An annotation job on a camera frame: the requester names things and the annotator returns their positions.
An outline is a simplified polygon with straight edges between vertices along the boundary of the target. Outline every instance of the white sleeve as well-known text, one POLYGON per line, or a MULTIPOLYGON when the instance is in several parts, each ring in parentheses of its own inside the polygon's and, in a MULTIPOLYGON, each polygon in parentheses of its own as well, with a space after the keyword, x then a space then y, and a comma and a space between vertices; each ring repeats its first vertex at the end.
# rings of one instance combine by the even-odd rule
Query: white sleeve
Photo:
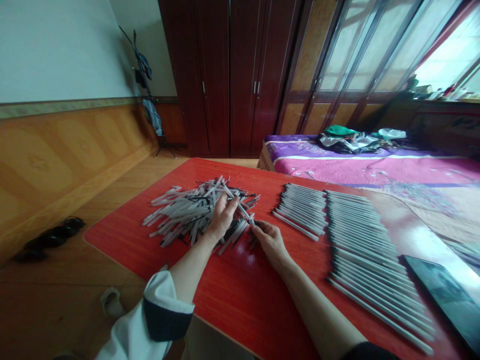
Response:
POLYGON ((113 325, 110 340, 95 359, 162 359, 172 341, 185 336, 194 307, 177 300, 169 271, 157 272, 148 282, 143 299, 113 325))

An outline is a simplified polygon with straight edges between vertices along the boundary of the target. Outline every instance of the wainscoting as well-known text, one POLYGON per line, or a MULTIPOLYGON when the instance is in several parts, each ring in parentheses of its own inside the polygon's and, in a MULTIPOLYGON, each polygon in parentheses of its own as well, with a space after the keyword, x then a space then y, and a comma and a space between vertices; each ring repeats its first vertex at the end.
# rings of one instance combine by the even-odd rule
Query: wainscoting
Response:
POLYGON ((157 150, 136 101, 47 114, 15 105, 5 119, 9 106, 0 108, 0 263, 157 150))

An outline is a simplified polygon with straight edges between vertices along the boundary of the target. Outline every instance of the pile of pens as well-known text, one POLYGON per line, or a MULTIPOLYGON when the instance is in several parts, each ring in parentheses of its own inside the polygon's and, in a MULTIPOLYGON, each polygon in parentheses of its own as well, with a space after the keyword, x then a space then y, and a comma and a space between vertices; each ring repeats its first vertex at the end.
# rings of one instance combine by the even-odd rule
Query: pile of pens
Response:
POLYGON ((272 214, 283 222, 318 241, 325 234, 325 195, 292 183, 285 184, 285 191, 280 194, 280 204, 272 214))
POLYGON ((230 177, 224 179, 220 176, 197 183, 200 185, 195 189, 172 186, 162 196, 153 199, 151 205, 160 208, 143 219, 143 226, 151 227, 163 219, 157 225, 158 230, 150 234, 151 238, 163 236, 160 242, 162 248, 170 246, 176 239, 193 246, 209 226, 220 196, 223 193, 226 193, 229 199, 238 196, 240 203, 237 213, 240 214, 240 219, 232 221, 225 236, 217 244, 218 247, 222 245, 218 252, 221 255, 230 244, 233 248, 248 226, 253 224, 255 214, 248 214, 247 211, 256 205, 260 195, 229 186, 230 177))
POLYGON ((432 348, 418 338, 433 341, 432 321, 425 316, 425 307, 399 263, 380 215, 365 197, 335 191, 326 194, 332 254, 329 282, 432 355, 432 348))

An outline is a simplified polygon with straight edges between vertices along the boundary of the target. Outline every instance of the black cuff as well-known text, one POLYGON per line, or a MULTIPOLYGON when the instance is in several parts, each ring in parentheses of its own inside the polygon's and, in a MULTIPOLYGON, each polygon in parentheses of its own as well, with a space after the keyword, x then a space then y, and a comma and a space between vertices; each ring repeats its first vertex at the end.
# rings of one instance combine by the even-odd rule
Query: black cuff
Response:
POLYGON ((193 313, 167 310, 143 297, 143 313, 150 339, 166 342, 181 339, 187 333, 193 313))
POLYGON ((341 360, 396 360, 398 357, 393 355, 390 351, 381 348, 371 342, 362 342, 355 346, 352 350, 347 352, 341 360))

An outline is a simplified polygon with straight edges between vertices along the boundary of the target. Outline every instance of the bed frame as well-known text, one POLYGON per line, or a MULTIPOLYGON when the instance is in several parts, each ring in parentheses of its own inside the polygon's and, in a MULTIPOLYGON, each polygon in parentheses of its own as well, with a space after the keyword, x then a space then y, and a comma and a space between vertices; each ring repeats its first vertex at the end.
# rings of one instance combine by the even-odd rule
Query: bed frame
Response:
POLYGON ((265 144, 265 141, 263 142, 263 147, 261 149, 260 157, 258 159, 258 164, 256 167, 262 170, 267 170, 274 173, 276 172, 274 163, 270 158, 270 154, 269 154, 269 151, 267 150, 267 145, 265 144))

